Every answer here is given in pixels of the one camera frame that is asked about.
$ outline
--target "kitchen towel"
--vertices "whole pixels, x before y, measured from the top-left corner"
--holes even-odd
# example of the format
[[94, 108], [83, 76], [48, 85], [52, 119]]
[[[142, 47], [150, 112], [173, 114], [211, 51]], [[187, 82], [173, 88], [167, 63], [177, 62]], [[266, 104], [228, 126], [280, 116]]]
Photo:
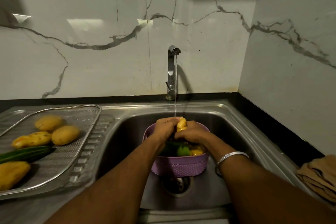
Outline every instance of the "kitchen towel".
[[303, 164], [297, 176], [320, 197], [336, 205], [336, 156], [328, 155]]

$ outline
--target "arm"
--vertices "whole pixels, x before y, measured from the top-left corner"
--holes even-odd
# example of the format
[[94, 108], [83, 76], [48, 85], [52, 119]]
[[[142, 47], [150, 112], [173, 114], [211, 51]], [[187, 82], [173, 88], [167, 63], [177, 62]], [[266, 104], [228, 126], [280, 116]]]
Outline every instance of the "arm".
[[[203, 144], [216, 161], [236, 151], [194, 121], [188, 122], [188, 129], [176, 133], [175, 138]], [[220, 164], [219, 170], [243, 224], [336, 223], [335, 213], [323, 203], [243, 155], [230, 156]]]
[[178, 121], [174, 117], [158, 120], [153, 135], [45, 224], [136, 223], [153, 162]]

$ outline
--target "silver bangle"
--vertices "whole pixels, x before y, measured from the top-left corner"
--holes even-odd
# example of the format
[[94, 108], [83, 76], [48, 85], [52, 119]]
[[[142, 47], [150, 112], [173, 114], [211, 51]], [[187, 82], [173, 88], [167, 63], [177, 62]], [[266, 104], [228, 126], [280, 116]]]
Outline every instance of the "silver bangle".
[[220, 165], [221, 162], [223, 162], [225, 159], [227, 159], [228, 157], [232, 156], [232, 155], [237, 155], [237, 154], [241, 154], [241, 155], [244, 155], [246, 156], [247, 158], [249, 158], [249, 156], [245, 153], [245, 152], [242, 152], [242, 151], [234, 151], [234, 152], [231, 152], [229, 154], [226, 154], [224, 155], [218, 162], [217, 162], [217, 166]]

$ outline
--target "faucet spout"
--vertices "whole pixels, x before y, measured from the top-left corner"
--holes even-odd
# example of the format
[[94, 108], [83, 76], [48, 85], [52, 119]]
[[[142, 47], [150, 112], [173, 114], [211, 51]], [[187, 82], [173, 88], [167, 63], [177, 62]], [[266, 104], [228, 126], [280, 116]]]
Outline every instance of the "faucet spout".
[[179, 55], [181, 50], [174, 45], [168, 48], [168, 80], [167, 85], [167, 100], [174, 100], [176, 96], [176, 85], [175, 85], [175, 66], [174, 57]]

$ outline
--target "cucumber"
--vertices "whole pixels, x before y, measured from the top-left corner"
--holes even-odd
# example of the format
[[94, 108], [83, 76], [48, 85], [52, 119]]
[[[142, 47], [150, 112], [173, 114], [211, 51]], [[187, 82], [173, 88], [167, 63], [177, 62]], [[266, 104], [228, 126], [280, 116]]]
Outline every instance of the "cucumber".
[[51, 146], [36, 146], [23, 148], [20, 150], [14, 150], [0, 154], [0, 164], [10, 161], [27, 161], [34, 162], [50, 153], [52, 153], [55, 148]]

